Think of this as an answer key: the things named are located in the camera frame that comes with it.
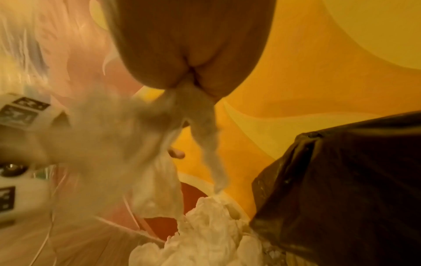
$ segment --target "pile of crumpled tissue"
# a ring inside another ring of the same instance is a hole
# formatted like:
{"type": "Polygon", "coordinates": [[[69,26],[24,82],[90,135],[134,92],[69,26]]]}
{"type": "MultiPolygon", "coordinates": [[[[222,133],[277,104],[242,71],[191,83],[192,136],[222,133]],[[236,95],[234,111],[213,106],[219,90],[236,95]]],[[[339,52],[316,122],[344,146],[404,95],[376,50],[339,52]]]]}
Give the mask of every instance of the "pile of crumpled tissue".
{"type": "Polygon", "coordinates": [[[281,266],[285,255],[255,236],[245,220],[218,197],[200,198],[178,221],[164,248],[135,248],[129,266],[281,266]]]}

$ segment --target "bare skin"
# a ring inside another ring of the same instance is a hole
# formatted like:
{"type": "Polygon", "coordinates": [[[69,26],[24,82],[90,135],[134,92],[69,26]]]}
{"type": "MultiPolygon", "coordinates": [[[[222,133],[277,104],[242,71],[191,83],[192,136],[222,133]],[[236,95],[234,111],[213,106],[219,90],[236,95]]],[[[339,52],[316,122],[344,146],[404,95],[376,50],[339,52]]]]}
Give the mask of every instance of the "bare skin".
{"type": "Polygon", "coordinates": [[[265,47],[276,0],[102,0],[124,64],[142,84],[188,73],[215,101],[240,85],[265,47]]]}

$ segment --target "yellow curved shape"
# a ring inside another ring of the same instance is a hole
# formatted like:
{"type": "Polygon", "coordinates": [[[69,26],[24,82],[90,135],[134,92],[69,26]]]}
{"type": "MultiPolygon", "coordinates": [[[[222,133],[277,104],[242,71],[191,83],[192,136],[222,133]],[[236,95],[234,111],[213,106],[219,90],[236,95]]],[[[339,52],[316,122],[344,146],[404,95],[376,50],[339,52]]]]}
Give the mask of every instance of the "yellow curved shape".
{"type": "Polygon", "coordinates": [[[274,159],[281,157],[298,134],[378,118],[366,113],[319,113],[285,118],[254,118],[232,108],[231,119],[260,149],[274,159]]]}
{"type": "Polygon", "coordinates": [[[361,47],[388,62],[421,69],[420,0],[323,0],[361,47]]]}
{"type": "Polygon", "coordinates": [[[89,12],[91,13],[92,19],[101,28],[108,30],[107,23],[105,21],[104,13],[102,12],[101,5],[97,0],[90,0],[89,12]]]}

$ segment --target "wooden floor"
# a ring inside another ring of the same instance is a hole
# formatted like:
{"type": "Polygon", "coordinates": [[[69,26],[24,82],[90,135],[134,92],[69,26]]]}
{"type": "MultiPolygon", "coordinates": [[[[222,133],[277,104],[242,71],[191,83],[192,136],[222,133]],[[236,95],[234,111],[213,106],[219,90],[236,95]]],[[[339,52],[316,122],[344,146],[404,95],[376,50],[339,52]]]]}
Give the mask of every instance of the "wooden floor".
{"type": "MultiPolygon", "coordinates": [[[[40,216],[31,221],[0,229],[0,266],[29,266],[49,230],[50,218],[40,216]]],[[[46,244],[34,266],[126,266],[130,252],[150,239],[134,231],[97,220],[79,225],[53,228],[51,245],[46,244]]]]}

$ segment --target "trash bag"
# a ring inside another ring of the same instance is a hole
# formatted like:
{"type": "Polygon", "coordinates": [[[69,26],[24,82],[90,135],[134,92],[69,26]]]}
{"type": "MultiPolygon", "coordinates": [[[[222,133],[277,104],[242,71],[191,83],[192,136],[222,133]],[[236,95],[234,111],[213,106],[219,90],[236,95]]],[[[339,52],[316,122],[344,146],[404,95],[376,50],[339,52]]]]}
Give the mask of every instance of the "trash bag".
{"type": "Polygon", "coordinates": [[[319,266],[413,265],[420,151],[421,112],[301,134],[254,180],[250,226],[319,266]]]}

